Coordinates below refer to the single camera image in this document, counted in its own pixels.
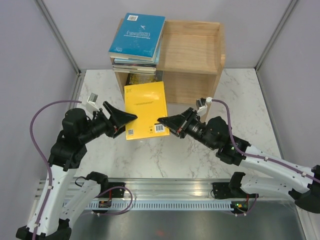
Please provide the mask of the dark purple planets book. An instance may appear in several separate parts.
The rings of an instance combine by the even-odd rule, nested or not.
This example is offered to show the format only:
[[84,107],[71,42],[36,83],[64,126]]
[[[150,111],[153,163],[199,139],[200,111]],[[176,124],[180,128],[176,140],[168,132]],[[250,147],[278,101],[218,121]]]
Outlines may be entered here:
[[141,70],[141,71],[155,71],[155,64],[137,64],[137,63],[113,63],[113,68],[117,69],[132,69],[132,70]]

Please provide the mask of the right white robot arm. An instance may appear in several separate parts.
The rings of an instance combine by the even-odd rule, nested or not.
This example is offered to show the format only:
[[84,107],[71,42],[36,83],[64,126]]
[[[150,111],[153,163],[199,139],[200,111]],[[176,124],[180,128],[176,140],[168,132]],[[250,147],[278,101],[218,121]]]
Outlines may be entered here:
[[269,155],[248,141],[230,135],[229,126],[220,117],[201,122],[193,108],[181,114],[161,117],[158,122],[180,139],[190,136],[211,150],[228,165],[256,170],[267,175],[255,177],[235,172],[228,184],[234,197],[265,195],[287,198],[299,208],[320,212],[320,167],[306,167]]

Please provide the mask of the light blue thin book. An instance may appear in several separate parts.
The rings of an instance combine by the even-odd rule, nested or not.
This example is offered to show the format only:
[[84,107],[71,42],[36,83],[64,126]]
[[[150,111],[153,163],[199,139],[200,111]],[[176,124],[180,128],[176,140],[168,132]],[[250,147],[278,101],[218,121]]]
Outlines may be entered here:
[[157,65],[159,63],[160,59],[160,53],[161,53],[161,42],[159,42],[156,52],[155,52],[155,59],[154,60],[141,60],[141,59],[126,59],[126,58],[116,58],[111,56],[113,59],[112,61],[115,62],[116,64],[152,64],[152,65]]

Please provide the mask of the blue Jules Verne book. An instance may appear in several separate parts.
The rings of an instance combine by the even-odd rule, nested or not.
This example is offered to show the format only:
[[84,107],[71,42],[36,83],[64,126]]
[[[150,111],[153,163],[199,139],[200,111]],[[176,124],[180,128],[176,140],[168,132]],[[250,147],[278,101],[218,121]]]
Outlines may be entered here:
[[163,34],[165,17],[128,12],[109,48],[111,58],[152,62]]

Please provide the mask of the green forest cover book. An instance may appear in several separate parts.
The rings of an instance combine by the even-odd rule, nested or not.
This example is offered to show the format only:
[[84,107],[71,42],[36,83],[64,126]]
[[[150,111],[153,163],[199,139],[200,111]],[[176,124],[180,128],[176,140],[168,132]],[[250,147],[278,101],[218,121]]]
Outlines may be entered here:
[[130,73],[126,80],[126,85],[138,85],[154,82],[161,82],[163,80],[163,72],[156,71],[155,74],[137,74]]

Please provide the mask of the navy blue hardcover book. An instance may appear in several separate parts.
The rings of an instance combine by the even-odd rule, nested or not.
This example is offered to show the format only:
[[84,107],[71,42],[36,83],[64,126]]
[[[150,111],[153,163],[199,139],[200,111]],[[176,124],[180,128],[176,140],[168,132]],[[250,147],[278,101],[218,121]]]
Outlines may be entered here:
[[156,71],[125,69],[125,68],[114,68],[113,71],[117,73],[145,74],[145,75],[155,75],[156,73]]

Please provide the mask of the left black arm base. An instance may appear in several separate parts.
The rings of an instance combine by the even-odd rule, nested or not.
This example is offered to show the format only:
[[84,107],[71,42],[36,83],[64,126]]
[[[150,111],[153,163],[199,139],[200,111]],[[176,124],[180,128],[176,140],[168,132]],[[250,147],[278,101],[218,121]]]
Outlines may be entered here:
[[[124,182],[109,182],[106,186],[103,187],[103,189],[101,190],[101,193],[110,189],[110,188],[114,188],[114,187],[125,187],[126,184]],[[114,188],[110,191],[108,191],[107,193],[104,193],[103,195],[101,195],[99,198],[105,198],[107,200],[109,199],[113,199],[113,198],[123,198],[124,194],[125,194],[125,189],[122,188]]]

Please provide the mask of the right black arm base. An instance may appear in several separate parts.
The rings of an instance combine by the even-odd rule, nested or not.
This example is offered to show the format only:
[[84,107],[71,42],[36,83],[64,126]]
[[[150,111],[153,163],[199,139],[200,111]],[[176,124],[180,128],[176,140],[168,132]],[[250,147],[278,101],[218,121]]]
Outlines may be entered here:
[[254,199],[256,197],[256,194],[246,193],[239,186],[232,185],[229,182],[213,182],[211,185],[213,197],[218,200],[246,199],[247,197]]

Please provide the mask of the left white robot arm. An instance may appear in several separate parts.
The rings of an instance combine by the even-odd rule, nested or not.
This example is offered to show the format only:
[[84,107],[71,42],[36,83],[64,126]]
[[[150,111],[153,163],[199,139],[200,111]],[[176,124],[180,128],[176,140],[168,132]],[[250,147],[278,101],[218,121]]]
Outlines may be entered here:
[[138,117],[121,111],[107,101],[104,108],[94,107],[92,118],[82,108],[72,108],[65,113],[62,130],[50,150],[49,158],[44,157],[47,168],[45,185],[38,205],[30,222],[20,227],[16,238],[20,240],[68,240],[72,228],[87,205],[94,198],[103,198],[109,191],[108,176],[91,172],[85,177],[77,194],[64,205],[69,185],[87,153],[86,145],[106,135],[116,138],[125,131],[125,126]]

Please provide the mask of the yellow paperback book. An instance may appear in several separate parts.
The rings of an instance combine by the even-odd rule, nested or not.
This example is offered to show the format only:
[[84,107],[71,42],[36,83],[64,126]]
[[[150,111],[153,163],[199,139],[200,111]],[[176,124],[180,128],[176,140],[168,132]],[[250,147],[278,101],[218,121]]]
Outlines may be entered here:
[[125,111],[137,119],[125,126],[126,140],[140,140],[170,135],[170,130],[158,122],[168,116],[165,86],[162,81],[126,85]]

